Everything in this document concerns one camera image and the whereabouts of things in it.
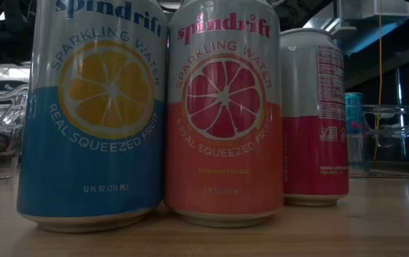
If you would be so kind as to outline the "blue slim drink can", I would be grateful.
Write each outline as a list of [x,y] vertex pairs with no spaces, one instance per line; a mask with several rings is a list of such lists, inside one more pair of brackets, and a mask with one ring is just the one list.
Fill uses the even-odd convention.
[[364,169],[363,122],[361,106],[364,95],[357,92],[345,94],[348,166],[351,173]]

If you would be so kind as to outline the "orange grapefruit Spindrift can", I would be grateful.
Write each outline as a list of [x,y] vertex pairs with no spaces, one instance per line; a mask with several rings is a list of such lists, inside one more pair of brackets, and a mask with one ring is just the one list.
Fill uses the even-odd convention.
[[190,223],[283,205],[280,31],[268,0],[182,0],[171,19],[164,203]]

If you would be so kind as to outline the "shiny vertical pole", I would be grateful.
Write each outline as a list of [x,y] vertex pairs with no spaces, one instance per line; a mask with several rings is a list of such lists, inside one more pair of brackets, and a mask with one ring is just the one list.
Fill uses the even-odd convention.
[[[395,70],[395,77],[396,77],[396,86],[397,86],[397,97],[398,97],[398,105],[401,106],[403,104],[403,94],[402,94],[402,81],[400,77],[400,69]],[[404,126],[403,121],[403,114],[400,114],[400,126]],[[400,146],[401,146],[401,156],[405,157],[405,141],[403,138],[400,139]]]

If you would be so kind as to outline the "pink white Spindrift can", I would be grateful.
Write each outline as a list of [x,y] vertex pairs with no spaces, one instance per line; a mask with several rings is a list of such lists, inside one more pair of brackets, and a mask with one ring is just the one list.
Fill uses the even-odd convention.
[[334,206],[349,192],[343,55],[322,29],[280,40],[284,202]]

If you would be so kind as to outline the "blue lemon Spindrift can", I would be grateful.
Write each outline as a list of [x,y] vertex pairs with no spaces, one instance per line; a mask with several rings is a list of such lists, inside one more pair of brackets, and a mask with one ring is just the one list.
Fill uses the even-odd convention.
[[158,0],[37,0],[17,210],[49,231],[161,202],[168,19]]

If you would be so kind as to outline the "black softbox light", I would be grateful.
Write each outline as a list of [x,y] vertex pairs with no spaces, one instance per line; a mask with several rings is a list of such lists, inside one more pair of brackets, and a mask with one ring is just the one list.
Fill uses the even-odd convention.
[[[20,92],[14,98],[14,108],[24,108],[26,107],[28,91],[26,87],[29,84],[24,81],[17,81],[17,80],[1,80],[0,81],[0,95],[7,94],[10,91],[15,91],[17,89],[21,89]],[[1,109],[8,109],[12,105],[12,101],[10,99],[5,101],[0,101],[0,108]]]

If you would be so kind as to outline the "white ceiling duct box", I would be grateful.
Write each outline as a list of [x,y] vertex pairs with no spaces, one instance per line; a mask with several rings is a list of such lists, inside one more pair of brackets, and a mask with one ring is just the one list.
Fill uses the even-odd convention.
[[338,0],[344,19],[372,19],[381,15],[389,19],[409,17],[406,0]]

